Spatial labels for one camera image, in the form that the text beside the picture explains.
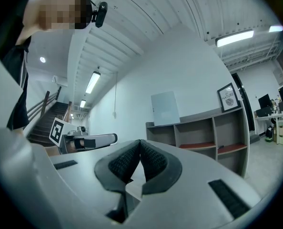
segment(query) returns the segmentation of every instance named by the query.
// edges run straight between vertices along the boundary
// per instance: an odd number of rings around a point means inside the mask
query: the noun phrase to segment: shelving unit
[[[216,109],[180,119],[178,124],[165,126],[147,122],[147,139],[206,155],[245,176],[249,137],[244,107],[224,113]]]

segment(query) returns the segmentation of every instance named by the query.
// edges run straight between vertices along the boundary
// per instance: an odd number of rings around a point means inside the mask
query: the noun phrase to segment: ceiling
[[[77,111],[81,99],[90,108],[103,88],[115,82],[116,73],[130,68],[127,62],[179,23],[213,47],[230,71],[275,59],[283,48],[281,33],[267,33],[270,25],[279,22],[262,0],[92,1],[108,3],[101,28],[89,25],[73,36],[72,31],[38,32],[32,37],[36,43],[32,42],[28,58],[30,67],[68,78],[69,96]],[[215,38],[246,29],[255,31],[253,38],[215,46]],[[40,56],[47,63],[42,64]],[[92,93],[86,94],[93,71],[101,77]]]

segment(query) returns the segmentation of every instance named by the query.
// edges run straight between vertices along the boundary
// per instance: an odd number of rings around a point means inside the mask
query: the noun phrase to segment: person
[[[0,27],[0,60],[23,89],[7,127],[23,134],[29,124],[26,97],[28,85],[28,47],[38,31],[83,29],[91,21],[90,0],[21,0]],[[49,155],[59,154],[56,146],[46,148]]]

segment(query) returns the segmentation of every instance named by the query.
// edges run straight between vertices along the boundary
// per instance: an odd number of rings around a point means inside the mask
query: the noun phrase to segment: stair railing
[[[33,120],[34,117],[37,116],[38,113],[41,112],[40,118],[45,114],[45,108],[49,105],[52,101],[58,100],[60,94],[61,87],[59,87],[58,91],[55,92],[53,95],[50,96],[50,92],[47,91],[45,94],[45,98],[38,102],[36,105],[31,107],[28,111],[28,120],[29,122]]]
[[[64,115],[62,120],[65,121],[65,122],[69,122],[70,115],[71,115],[71,102],[69,102],[69,106],[67,107],[65,115]]]

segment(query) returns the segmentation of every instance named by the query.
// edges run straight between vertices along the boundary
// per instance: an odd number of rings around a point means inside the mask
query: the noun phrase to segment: staircase
[[[52,123],[58,115],[65,115],[68,104],[56,102],[45,115],[37,122],[32,131],[28,134],[27,139],[31,143],[40,144],[44,147],[54,146],[55,144],[49,140]]]

